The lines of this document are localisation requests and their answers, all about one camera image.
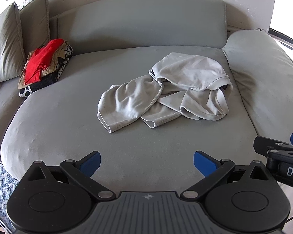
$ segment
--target window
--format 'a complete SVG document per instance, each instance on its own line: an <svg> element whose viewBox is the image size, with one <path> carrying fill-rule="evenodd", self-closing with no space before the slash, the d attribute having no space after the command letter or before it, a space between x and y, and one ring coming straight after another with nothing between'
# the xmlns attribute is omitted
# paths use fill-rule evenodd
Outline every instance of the window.
<svg viewBox="0 0 293 234"><path fill-rule="evenodd" d="M275 0L268 33L282 39L281 47L293 56L293 0Z"/></svg>

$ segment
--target crosshair logo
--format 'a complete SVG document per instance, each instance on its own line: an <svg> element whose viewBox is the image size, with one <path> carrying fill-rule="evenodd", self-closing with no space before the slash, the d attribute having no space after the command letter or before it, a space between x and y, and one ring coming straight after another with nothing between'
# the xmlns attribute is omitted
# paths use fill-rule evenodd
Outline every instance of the crosshair logo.
<svg viewBox="0 0 293 234"><path fill-rule="evenodd" d="M147 194L147 195L145 195L144 197L145 197L146 199L149 200L149 199L152 199L154 196L152 196L152 195L150 195L150 194Z"/></svg>

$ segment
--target red cloth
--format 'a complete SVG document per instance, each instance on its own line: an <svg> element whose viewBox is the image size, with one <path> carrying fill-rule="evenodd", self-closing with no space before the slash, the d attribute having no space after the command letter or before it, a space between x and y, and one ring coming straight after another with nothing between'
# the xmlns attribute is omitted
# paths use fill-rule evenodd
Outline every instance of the red cloth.
<svg viewBox="0 0 293 234"><path fill-rule="evenodd" d="M25 70L25 85L41 81L41 71L50 66L53 54L63 42L62 39L51 40L45 47L35 50Z"/></svg>

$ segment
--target tan cloth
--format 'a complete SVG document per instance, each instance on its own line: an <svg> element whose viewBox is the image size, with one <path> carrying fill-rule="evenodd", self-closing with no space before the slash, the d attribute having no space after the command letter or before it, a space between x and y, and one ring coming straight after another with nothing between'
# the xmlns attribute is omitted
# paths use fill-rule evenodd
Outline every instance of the tan cloth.
<svg viewBox="0 0 293 234"><path fill-rule="evenodd" d="M52 72L54 72L56 69L57 69L57 59L58 57L61 57L63 59L65 59L65 48L68 46L68 41L64 41L63 44L55 51L55 53L53 54L52 56L52 59L51 59L51 62L50 62L50 66L47 68L47 69L44 69L41 71L41 77L44 77ZM31 85L31 83L29 84L24 84L24 81L25 81L25 71L26 71L26 67L27 67L27 64L32 56L32 54L34 53L34 51L30 52L28 54L28 57L27 57L27 61L26 61L26 64L25 64L25 67L20 75L20 79L18 81L18 89L22 89L22 88L26 88L27 86Z"/></svg>

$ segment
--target throw pillow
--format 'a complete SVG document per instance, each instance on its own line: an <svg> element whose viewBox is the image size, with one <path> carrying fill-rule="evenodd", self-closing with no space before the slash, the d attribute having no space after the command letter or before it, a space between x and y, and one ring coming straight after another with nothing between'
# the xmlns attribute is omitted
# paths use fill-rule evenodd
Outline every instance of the throw pillow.
<svg viewBox="0 0 293 234"><path fill-rule="evenodd" d="M19 76L25 60L20 15L13 2L0 14L0 82Z"/></svg>
<svg viewBox="0 0 293 234"><path fill-rule="evenodd" d="M50 41L49 2L33 0L20 10L25 56Z"/></svg>

